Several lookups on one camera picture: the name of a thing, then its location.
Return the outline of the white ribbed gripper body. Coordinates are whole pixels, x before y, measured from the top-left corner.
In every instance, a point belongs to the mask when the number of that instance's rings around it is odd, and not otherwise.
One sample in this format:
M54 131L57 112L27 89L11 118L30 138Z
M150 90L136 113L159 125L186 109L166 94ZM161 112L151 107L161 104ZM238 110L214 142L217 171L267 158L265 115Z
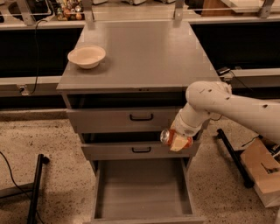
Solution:
M201 129L203 116L193 109L181 109L172 123L172 127L181 136L194 137Z

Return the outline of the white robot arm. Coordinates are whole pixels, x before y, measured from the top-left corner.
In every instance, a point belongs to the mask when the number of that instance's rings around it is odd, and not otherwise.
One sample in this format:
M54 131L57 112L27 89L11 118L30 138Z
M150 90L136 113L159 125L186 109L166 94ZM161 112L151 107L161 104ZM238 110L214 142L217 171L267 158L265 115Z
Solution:
M187 104L171 126L175 130L171 150L181 151L191 137L214 114L225 116L280 144L280 103L234 95L231 86L220 81L196 81L185 92Z

